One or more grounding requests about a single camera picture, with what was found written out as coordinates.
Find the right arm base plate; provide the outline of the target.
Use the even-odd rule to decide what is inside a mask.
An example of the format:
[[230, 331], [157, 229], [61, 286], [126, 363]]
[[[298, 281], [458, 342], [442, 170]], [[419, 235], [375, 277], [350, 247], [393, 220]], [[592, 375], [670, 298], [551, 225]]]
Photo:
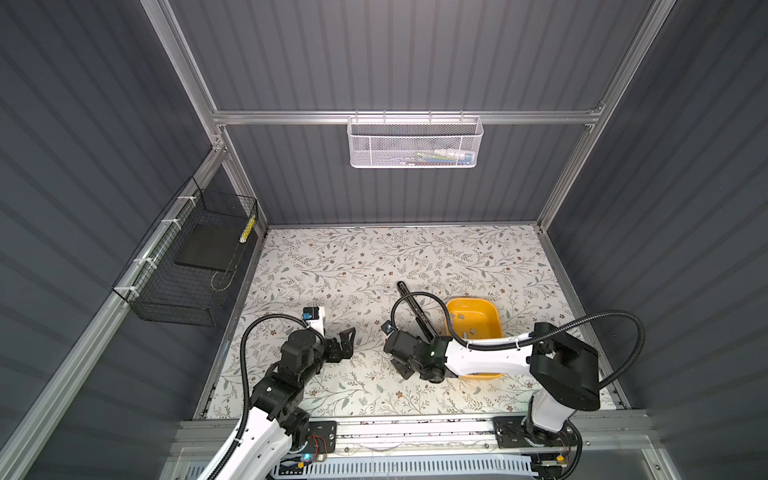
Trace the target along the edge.
[[580, 444], [574, 426], [566, 424], [559, 432], [527, 425], [524, 415], [496, 416], [491, 419], [493, 433], [500, 448], [562, 447], [571, 451]]

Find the yellow plastic tray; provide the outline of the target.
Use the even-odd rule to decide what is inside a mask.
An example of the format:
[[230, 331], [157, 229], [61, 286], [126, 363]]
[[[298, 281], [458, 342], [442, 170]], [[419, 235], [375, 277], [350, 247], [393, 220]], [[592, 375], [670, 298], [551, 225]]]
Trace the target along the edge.
[[[446, 304], [454, 331], [465, 340], [499, 339], [503, 337], [497, 307], [490, 301], [475, 297], [457, 297]], [[470, 333], [476, 328], [477, 333]]]

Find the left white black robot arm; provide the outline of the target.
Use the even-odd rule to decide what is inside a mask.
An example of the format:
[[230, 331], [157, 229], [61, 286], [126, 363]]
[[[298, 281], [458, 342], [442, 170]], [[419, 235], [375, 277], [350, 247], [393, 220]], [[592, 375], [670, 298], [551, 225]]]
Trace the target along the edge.
[[356, 329], [327, 339], [312, 329], [292, 332], [281, 357], [252, 388], [245, 413], [200, 479], [264, 479], [308, 436], [309, 414], [299, 407], [304, 387], [327, 363], [352, 357]]

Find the black stapler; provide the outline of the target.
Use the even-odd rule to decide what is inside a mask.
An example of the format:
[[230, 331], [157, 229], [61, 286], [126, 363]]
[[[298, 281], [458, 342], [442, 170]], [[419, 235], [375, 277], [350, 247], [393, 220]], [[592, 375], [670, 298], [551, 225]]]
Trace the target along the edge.
[[405, 302], [411, 309], [414, 315], [416, 324], [421, 330], [424, 340], [426, 342], [431, 342], [437, 336], [437, 332], [432, 326], [426, 312], [423, 310], [423, 308], [415, 299], [415, 297], [411, 295], [411, 291], [409, 290], [409, 288], [407, 287], [404, 281], [398, 281], [396, 283], [396, 288], [397, 288], [397, 291], [400, 293], [400, 296], [405, 297]]

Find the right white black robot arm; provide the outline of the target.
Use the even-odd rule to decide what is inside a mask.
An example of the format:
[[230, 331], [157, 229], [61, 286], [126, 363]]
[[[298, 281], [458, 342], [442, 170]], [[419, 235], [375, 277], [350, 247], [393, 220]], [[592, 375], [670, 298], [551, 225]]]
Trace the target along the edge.
[[400, 375], [417, 374], [430, 383], [476, 374], [527, 375], [541, 389], [534, 393], [522, 427], [530, 437], [558, 434], [577, 411], [600, 409], [597, 351], [549, 323], [520, 335], [506, 346], [491, 341], [456, 340], [439, 336], [427, 342], [400, 330], [390, 321], [384, 352]]

